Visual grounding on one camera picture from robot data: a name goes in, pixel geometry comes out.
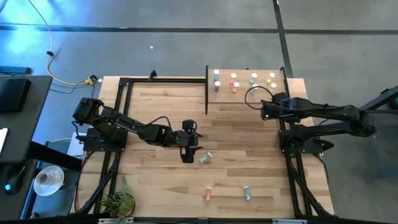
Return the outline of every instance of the wooden tabletop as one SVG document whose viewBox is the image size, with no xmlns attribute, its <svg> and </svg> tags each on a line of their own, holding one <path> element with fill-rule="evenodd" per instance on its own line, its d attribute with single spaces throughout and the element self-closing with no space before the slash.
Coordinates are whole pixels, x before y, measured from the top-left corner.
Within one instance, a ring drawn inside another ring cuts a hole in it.
<svg viewBox="0 0 398 224">
<path fill-rule="evenodd" d="M 114 106 L 120 77 L 104 77 L 99 99 Z M 292 96 L 307 97 L 304 80 L 289 79 Z M 123 93 L 120 111 L 123 111 Z M 259 111 L 244 103 L 210 103 L 204 112 L 205 85 L 184 83 L 135 83 L 129 116 L 142 123 L 158 116 L 168 116 L 174 130 L 181 122 L 194 119 L 203 149 L 195 163 L 181 162 L 176 148 L 151 146 L 129 133 L 122 153 L 119 174 L 125 174 L 136 199 L 134 217 L 223 217 L 292 218 L 292 200 L 285 158 L 280 153 L 277 120 L 263 121 Z M 303 124 L 312 125 L 312 119 Z M 209 164 L 199 158 L 211 152 Z M 100 179 L 103 152 L 94 153 L 83 169 L 78 188 L 78 206 L 93 193 Z M 314 196 L 333 213 L 322 163 L 304 154 L 307 184 Z M 213 187 L 210 202 L 205 187 Z M 251 201 L 246 201 L 243 187 L 249 186 Z M 121 188 L 118 175 L 116 189 Z M 298 197 L 304 210 L 302 193 Z"/>
</svg>

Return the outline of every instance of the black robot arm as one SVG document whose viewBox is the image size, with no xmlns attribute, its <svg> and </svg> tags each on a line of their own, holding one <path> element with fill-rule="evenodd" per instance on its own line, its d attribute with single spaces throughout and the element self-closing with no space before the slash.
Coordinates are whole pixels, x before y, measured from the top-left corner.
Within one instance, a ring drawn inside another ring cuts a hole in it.
<svg viewBox="0 0 398 224">
<path fill-rule="evenodd" d="M 115 109 L 104 106 L 101 100 L 82 98 L 75 113 L 75 122 L 83 125 L 90 124 L 98 130 L 105 139 L 111 143 L 120 141 L 122 129 L 137 134 L 140 139 L 148 144 L 162 147 L 190 147 L 198 145 L 198 134 L 193 125 L 194 120 L 183 121 L 184 130 L 172 131 L 170 126 L 161 124 L 143 124 L 135 119 L 125 116 Z"/>
<path fill-rule="evenodd" d="M 281 119 L 287 123 L 299 123 L 302 119 L 312 116 L 342 121 L 309 127 L 296 124 L 289 130 L 279 130 L 280 148 L 284 153 L 319 153 L 333 147 L 333 143 L 319 139 L 320 136 L 350 134 L 368 137 L 376 132 L 372 116 L 365 110 L 351 105 L 315 104 L 299 97 L 288 98 L 285 93 L 275 94 L 272 101 L 261 103 L 263 120 Z"/>
</svg>

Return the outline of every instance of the black metal frame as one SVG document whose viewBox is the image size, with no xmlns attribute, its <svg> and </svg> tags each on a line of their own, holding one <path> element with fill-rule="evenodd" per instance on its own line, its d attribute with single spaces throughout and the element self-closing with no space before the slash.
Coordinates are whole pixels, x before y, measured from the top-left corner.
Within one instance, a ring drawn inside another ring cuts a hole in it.
<svg viewBox="0 0 398 224">
<path fill-rule="evenodd" d="M 207 114 L 208 110 L 208 66 L 206 65 L 206 73 L 205 73 L 204 78 L 159 78 L 156 74 L 155 71 L 152 71 L 149 78 L 120 78 L 119 80 L 119 85 L 118 85 L 118 93 L 116 95 L 116 101 L 114 104 L 114 108 L 116 111 L 119 111 L 120 109 L 120 103 L 121 103 L 121 98 L 122 98 L 122 92 L 123 88 L 127 87 L 127 94 L 126 94 L 126 100 L 124 102 L 124 108 L 123 108 L 123 114 L 128 115 L 129 112 L 129 107 L 130 107 L 130 101 L 131 101 L 131 95 L 132 95 L 132 87 L 134 83 L 204 83 L 205 84 L 205 114 Z M 121 158 L 121 153 L 122 152 L 115 152 L 115 157 L 117 157 L 118 160 Z M 101 169 L 101 175 L 99 178 L 99 182 L 101 183 L 108 173 L 108 166 L 109 166 L 109 159 L 111 157 L 111 152 L 105 152 L 104 160 L 103 160 L 103 165 Z M 111 183 L 109 186 L 109 194 L 113 194 L 116 186 L 116 179 L 118 178 L 118 168 L 116 169 L 115 174 L 112 176 Z M 93 213 L 99 213 L 100 212 L 100 200 L 101 197 L 98 197 L 96 200 L 96 203 L 94 205 L 94 212 Z"/>
</svg>

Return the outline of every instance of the concrete floor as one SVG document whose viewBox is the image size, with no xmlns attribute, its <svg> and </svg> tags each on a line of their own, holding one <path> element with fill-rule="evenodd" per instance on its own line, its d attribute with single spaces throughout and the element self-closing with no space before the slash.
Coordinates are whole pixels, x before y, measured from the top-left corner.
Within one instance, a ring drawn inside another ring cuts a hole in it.
<svg viewBox="0 0 398 224">
<path fill-rule="evenodd" d="M 271 0 L 33 2 L 49 24 L 60 26 L 276 28 Z M 398 29 L 395 0 L 279 0 L 279 4 L 285 29 Z M 25 0 L 9 0 L 0 22 L 42 24 Z M 57 56 L 51 71 L 70 82 L 92 74 L 148 75 L 154 69 L 159 75 L 204 75 L 205 65 L 278 69 L 284 64 L 278 34 L 53 34 Z M 34 75 L 47 74 L 47 32 L 2 30 L 0 37 L 0 65 L 26 66 L 34 69 Z M 314 102 L 361 106 L 398 84 L 398 35 L 289 34 L 286 39 L 294 77 L 305 79 Z M 96 86 L 95 96 L 99 89 Z M 34 140 L 70 137 L 75 106 L 90 94 L 89 87 L 72 95 L 50 92 Z M 368 139 L 346 135 L 325 139 L 335 143 L 325 153 L 325 162 L 336 214 L 398 223 L 398 180 L 363 180 L 364 174 L 376 171 Z"/>
</svg>

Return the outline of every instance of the small cylinder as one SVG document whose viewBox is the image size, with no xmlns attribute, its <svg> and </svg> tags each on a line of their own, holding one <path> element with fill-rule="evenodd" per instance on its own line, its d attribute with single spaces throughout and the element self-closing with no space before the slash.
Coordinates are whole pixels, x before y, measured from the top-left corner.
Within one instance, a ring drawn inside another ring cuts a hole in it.
<svg viewBox="0 0 398 224">
<path fill-rule="evenodd" d="M 214 82 L 214 91 L 218 91 L 220 89 L 220 85 L 221 85 L 220 81 Z"/>
<path fill-rule="evenodd" d="M 220 74 L 220 71 L 218 69 L 214 70 L 214 81 L 218 81 L 218 74 Z"/>
<path fill-rule="evenodd" d="M 211 200 L 211 187 L 206 187 L 205 197 L 206 197 L 206 201 L 209 202 Z"/>
<path fill-rule="evenodd" d="M 234 82 L 234 87 L 232 88 L 232 92 L 236 93 L 238 91 L 238 87 L 239 87 L 239 83 L 238 82 Z"/>
<path fill-rule="evenodd" d="M 212 158 L 211 153 L 207 152 L 204 156 L 202 156 L 199 159 L 199 162 L 202 163 L 202 164 L 207 164 L 207 163 L 209 163 L 211 161 L 211 158 Z"/>
<path fill-rule="evenodd" d="M 256 73 L 252 73 L 251 77 L 250 77 L 250 80 L 249 80 L 249 83 L 253 85 L 254 82 L 256 82 L 256 78 L 257 78 L 257 74 Z"/>
<path fill-rule="evenodd" d="M 230 84 L 233 84 L 236 81 L 236 76 L 237 75 L 235 73 L 231 74 L 231 80 L 229 81 Z"/>
<path fill-rule="evenodd" d="M 257 91 L 258 88 L 253 88 L 252 90 L 250 90 L 250 94 L 254 94 Z"/>
<path fill-rule="evenodd" d="M 246 200 L 251 200 L 249 186 L 243 187 L 243 193 Z"/>
</svg>

